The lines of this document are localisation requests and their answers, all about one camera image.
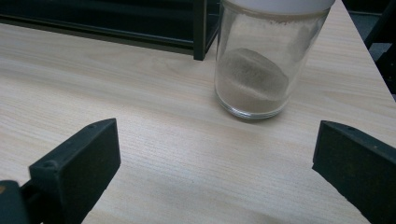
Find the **jar base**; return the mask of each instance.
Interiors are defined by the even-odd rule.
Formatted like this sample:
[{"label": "jar base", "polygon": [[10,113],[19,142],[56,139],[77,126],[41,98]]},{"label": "jar base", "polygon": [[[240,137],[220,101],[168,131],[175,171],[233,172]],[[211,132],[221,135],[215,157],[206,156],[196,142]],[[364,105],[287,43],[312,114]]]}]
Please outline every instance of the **jar base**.
[{"label": "jar base", "polygon": [[232,115],[241,118],[241,119],[269,119],[277,114],[279,114],[283,108],[285,107],[285,104],[280,106],[278,109],[267,112],[267,113],[250,113],[247,111],[239,110],[236,109],[228,104],[226,104],[224,101],[221,100],[221,98],[216,94],[219,103],[224,107],[228,112],[230,112]]}]

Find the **glass jar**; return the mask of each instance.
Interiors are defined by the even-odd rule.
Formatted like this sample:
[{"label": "glass jar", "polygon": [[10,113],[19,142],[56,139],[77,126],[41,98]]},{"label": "glass jar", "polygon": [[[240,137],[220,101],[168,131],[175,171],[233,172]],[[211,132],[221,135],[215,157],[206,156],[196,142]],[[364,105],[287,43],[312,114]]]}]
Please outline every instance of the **glass jar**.
[{"label": "glass jar", "polygon": [[244,119],[279,113],[334,0],[222,0],[215,89]]}]

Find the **black object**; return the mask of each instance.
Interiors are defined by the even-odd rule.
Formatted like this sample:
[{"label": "black object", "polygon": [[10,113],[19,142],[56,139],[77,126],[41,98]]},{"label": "black object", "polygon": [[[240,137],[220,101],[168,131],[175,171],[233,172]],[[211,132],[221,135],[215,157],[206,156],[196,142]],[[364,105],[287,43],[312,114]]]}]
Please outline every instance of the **black object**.
[{"label": "black object", "polygon": [[344,124],[322,121],[313,169],[372,223],[396,223],[396,148]]},{"label": "black object", "polygon": [[116,120],[88,125],[32,164],[21,188],[0,181],[0,223],[81,223],[119,167]]},{"label": "black object", "polygon": [[219,29],[219,0],[0,0],[0,22],[203,60]]}]

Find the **table top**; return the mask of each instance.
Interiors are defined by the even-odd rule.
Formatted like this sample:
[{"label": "table top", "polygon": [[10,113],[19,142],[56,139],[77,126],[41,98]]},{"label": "table top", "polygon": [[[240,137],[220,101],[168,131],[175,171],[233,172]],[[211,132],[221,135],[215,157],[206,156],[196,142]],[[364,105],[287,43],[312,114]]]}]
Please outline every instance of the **table top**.
[{"label": "table top", "polygon": [[396,103],[340,0],[284,111],[245,121],[203,62],[0,24],[0,179],[116,118],[121,167],[84,223],[367,223],[311,169],[331,120],[396,146]]}]

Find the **jar lid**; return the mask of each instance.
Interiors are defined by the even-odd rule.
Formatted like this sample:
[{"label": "jar lid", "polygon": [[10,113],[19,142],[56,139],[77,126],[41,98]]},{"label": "jar lid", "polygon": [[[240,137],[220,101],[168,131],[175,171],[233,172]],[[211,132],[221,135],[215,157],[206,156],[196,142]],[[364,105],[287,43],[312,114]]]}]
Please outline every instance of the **jar lid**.
[{"label": "jar lid", "polygon": [[311,14],[329,9],[335,0],[223,0],[239,7],[282,15]]}]

